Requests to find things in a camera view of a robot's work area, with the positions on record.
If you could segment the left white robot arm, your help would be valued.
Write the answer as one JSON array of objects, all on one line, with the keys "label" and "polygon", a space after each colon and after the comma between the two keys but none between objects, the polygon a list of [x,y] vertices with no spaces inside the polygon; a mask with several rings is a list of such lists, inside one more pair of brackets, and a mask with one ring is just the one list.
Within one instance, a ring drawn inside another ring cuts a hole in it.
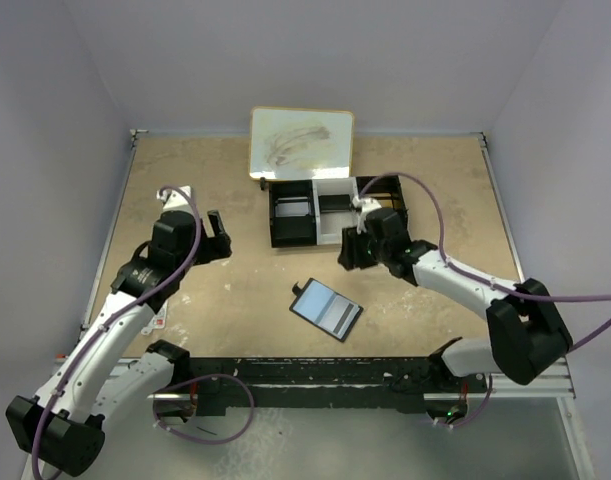
[{"label": "left white robot arm", "polygon": [[188,207],[164,209],[150,240],[119,269],[100,313],[59,370],[31,397],[16,396],[6,409],[34,478],[83,474],[139,401],[164,388],[179,392],[187,387],[190,354],[164,340],[148,346],[119,376],[112,372],[191,267],[231,254],[218,211],[200,220]]}]

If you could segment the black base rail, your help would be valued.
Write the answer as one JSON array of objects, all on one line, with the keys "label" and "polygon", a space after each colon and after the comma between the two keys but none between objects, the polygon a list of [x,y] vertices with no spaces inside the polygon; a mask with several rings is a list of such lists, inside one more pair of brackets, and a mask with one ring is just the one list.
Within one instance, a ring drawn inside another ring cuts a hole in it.
[{"label": "black base rail", "polygon": [[194,395],[198,416],[229,408],[388,409],[423,413],[430,400],[482,394],[480,374],[457,378],[428,357],[192,357],[156,393]]}]

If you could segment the aluminium table frame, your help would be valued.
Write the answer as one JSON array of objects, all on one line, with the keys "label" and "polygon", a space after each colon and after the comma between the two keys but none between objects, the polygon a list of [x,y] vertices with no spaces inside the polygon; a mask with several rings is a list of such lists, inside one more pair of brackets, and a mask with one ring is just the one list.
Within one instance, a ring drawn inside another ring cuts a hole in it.
[{"label": "aluminium table frame", "polygon": [[[202,208],[216,208],[233,238],[230,261],[200,267],[171,302],[166,338],[198,355],[415,355],[456,334],[481,334],[460,307],[371,270],[346,274],[332,248],[272,251],[267,200],[248,174],[245,135],[150,134],[138,143],[105,258],[113,270],[155,216],[153,190],[191,184]],[[435,240],[440,206],[446,246],[459,260],[498,274],[560,282],[565,262],[555,232],[519,212],[524,193],[497,137],[359,136],[355,173],[407,174],[412,227]],[[364,308],[345,342],[289,311],[292,287],[314,278]],[[478,418],[446,431],[419,415],[341,409],[232,409],[216,425],[236,435],[221,446],[194,444],[154,425],[138,402],[119,424],[90,479],[579,479],[576,408],[530,389],[497,391]]]}]

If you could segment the white board with wooden frame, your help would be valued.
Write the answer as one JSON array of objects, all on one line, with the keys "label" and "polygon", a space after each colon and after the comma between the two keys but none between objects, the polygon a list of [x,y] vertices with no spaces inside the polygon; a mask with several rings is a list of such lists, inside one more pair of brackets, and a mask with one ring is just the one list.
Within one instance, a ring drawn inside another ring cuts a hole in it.
[{"label": "white board with wooden frame", "polygon": [[250,112],[249,176],[270,181],[351,175],[355,116],[346,110],[256,106]]}]

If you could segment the clear plastic packet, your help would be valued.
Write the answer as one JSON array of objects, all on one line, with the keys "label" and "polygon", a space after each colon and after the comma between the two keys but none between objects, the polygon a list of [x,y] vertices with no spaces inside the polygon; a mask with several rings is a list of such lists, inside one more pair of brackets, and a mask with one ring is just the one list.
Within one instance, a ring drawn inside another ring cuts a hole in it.
[{"label": "clear plastic packet", "polygon": [[154,317],[149,321],[149,323],[141,329],[141,334],[144,336],[151,335],[155,330],[164,329],[166,326],[167,320],[167,311],[168,311],[169,302],[166,301],[159,311],[154,315]]}]

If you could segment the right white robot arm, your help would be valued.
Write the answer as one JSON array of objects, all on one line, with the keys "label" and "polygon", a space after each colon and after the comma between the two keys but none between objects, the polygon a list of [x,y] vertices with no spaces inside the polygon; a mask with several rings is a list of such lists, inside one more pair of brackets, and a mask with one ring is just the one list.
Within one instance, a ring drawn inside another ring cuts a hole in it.
[{"label": "right white robot arm", "polygon": [[435,351],[431,383],[452,391],[466,376],[501,373],[527,385],[564,357],[573,340],[545,286],[516,283],[442,256],[439,248],[410,237],[401,216],[374,199],[356,199],[357,224],[342,231],[338,262],[347,271],[384,266],[389,273],[465,307],[485,321],[485,339],[456,338]]}]

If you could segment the black and white compartment tray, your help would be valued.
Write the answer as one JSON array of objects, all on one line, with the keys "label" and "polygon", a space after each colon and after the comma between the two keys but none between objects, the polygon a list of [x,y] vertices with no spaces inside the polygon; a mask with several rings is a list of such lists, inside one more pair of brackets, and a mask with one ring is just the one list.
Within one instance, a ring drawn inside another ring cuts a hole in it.
[{"label": "black and white compartment tray", "polygon": [[[275,249],[339,245],[342,230],[356,224],[356,212],[321,214],[320,195],[354,196],[367,191],[367,196],[378,200],[382,206],[394,209],[403,222],[408,213],[398,177],[376,179],[373,176],[358,176],[340,179],[310,179],[290,181],[260,180],[260,187],[269,194],[269,230],[271,246]],[[274,206],[279,198],[305,197],[311,214],[302,217],[274,215]]]}]

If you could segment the black leather card holder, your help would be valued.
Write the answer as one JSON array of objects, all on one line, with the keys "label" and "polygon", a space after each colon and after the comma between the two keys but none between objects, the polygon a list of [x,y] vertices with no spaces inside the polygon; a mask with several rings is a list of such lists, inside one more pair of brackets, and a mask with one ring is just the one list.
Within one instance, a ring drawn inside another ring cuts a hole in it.
[{"label": "black leather card holder", "polygon": [[364,308],[320,281],[310,278],[292,287],[289,311],[339,342],[345,342]]}]

